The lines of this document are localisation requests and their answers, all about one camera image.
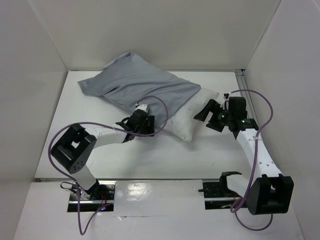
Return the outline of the white pillow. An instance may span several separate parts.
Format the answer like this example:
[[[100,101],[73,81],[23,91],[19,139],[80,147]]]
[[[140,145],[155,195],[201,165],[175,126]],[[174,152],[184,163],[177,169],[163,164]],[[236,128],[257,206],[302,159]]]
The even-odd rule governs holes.
[[[217,100],[219,93],[207,88],[201,88],[191,97],[172,117],[170,117],[164,130],[173,133],[183,141],[190,143],[193,139],[194,128],[198,122],[194,116],[209,103]]]

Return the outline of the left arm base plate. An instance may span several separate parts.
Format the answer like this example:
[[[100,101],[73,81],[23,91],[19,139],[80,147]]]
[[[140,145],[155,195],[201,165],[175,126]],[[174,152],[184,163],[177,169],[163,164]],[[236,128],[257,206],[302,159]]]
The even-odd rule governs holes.
[[[100,181],[98,190],[94,193],[87,194],[80,188],[80,212],[89,213],[99,209],[100,212],[113,212],[116,182]],[[69,200],[67,206],[68,213],[76,213],[78,211],[77,188],[74,183],[66,181],[60,184],[60,187],[69,191]]]

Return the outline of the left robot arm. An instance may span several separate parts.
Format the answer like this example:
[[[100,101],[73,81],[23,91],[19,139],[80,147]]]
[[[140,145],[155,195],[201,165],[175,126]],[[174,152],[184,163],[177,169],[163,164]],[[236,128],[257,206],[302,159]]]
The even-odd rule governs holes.
[[[97,200],[106,188],[87,167],[92,151],[102,146],[132,141],[135,134],[152,135],[154,132],[155,117],[138,109],[111,128],[101,127],[88,131],[79,123],[72,124],[50,147],[50,154],[78,182],[80,192],[86,199]]]

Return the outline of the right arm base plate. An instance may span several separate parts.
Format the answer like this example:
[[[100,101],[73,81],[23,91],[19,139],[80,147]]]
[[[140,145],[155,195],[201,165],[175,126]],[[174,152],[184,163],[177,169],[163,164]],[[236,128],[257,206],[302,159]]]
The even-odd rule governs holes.
[[[224,189],[218,179],[203,180],[202,186],[197,190],[203,195],[206,210],[229,210],[240,196],[228,189]]]

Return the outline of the grey pillowcase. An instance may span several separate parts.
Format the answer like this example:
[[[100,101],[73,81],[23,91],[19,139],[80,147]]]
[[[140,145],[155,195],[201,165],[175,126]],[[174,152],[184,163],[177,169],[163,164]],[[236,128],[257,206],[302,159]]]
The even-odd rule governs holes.
[[[84,95],[104,97],[129,113],[138,101],[147,104],[156,128],[201,90],[199,84],[162,70],[133,52],[117,56],[102,72],[78,85]]]

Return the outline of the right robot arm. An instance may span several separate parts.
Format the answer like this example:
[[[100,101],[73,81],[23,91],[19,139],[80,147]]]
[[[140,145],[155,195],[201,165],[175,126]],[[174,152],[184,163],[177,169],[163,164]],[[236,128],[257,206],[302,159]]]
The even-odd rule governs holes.
[[[251,167],[249,178],[236,171],[221,174],[220,194],[230,196],[234,192],[239,196],[231,206],[232,211],[246,205],[252,215],[287,213],[294,182],[290,176],[283,175],[272,160],[260,137],[259,126],[253,118],[248,118],[246,99],[226,96],[223,104],[211,99],[194,119],[203,122],[209,113],[212,116],[206,127],[217,132],[228,128]]]

